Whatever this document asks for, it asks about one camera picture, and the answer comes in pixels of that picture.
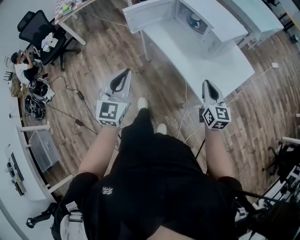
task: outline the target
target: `black sleeve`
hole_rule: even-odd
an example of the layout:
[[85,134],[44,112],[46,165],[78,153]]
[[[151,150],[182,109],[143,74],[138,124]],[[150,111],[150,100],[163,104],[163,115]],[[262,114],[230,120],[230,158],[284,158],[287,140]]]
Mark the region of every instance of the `black sleeve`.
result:
[[59,206],[54,214],[54,223],[51,228],[51,232],[55,240],[61,240],[60,223],[63,217],[69,214],[66,205],[75,201],[78,209],[80,210],[83,196],[87,194],[87,192],[96,182],[98,182],[98,177],[90,172],[83,172],[74,177],[74,179],[71,181],[66,195],[59,203]]
[[219,178],[218,181],[223,183],[229,189],[233,190],[234,195],[237,197],[238,203],[242,207],[244,207],[247,212],[252,212],[255,210],[244,194],[235,191],[235,190],[243,191],[241,183],[236,178],[222,177]]

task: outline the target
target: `power outlet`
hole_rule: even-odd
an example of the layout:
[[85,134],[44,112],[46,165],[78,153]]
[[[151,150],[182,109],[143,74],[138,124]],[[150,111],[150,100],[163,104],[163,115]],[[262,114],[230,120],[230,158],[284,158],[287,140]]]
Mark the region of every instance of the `power outlet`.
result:
[[272,63],[272,68],[279,68],[278,63],[273,62],[273,63]]

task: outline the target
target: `black pants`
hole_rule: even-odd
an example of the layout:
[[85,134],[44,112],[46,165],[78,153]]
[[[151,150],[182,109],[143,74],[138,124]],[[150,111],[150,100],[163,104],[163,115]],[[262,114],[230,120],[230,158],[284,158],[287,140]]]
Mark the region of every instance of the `black pants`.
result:
[[202,171],[190,147],[172,136],[154,133],[150,112],[142,108],[133,123],[122,130],[119,154],[112,171],[140,164],[141,161],[149,163],[158,159],[183,161],[185,165]]
[[[29,64],[27,59],[25,59],[23,63]],[[38,67],[36,66],[33,66],[33,68],[24,71],[24,76],[29,80],[29,82],[32,82],[37,74]]]

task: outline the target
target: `green object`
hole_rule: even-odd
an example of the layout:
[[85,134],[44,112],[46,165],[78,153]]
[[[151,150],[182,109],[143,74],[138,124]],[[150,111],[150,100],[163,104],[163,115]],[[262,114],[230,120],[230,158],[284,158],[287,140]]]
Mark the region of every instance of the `green object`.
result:
[[67,12],[69,10],[70,6],[67,4],[62,8],[63,12]]

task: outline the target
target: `black hair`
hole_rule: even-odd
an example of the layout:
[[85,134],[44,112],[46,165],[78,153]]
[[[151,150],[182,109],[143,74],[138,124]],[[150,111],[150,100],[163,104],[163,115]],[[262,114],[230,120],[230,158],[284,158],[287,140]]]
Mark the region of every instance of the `black hair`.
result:
[[17,58],[18,58],[18,53],[15,52],[13,55],[11,55],[10,60],[13,64],[17,64]]

